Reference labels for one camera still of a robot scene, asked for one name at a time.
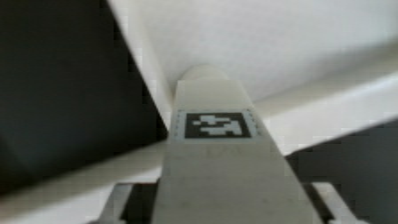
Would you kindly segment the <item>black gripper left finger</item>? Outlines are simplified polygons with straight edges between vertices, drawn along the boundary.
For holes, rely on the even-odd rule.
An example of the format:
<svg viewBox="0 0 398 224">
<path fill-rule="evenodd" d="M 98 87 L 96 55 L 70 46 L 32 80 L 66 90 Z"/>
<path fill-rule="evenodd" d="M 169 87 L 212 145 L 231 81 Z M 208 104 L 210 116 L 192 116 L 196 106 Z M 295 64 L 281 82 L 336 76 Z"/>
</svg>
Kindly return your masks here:
<svg viewBox="0 0 398 224">
<path fill-rule="evenodd" d="M 118 183 L 100 217 L 87 224 L 151 224 L 158 183 Z"/>
</svg>

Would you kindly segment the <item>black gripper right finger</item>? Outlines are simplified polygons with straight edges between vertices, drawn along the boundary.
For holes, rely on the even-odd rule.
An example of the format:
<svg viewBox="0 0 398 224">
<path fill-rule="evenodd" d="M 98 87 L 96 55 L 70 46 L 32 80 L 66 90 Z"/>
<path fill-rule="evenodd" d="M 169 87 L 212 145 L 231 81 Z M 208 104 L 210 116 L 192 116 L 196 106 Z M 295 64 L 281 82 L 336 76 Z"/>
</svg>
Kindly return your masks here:
<svg viewBox="0 0 398 224">
<path fill-rule="evenodd" d="M 302 184 L 324 224 L 370 224 L 361 220 L 329 182 Z"/>
</svg>

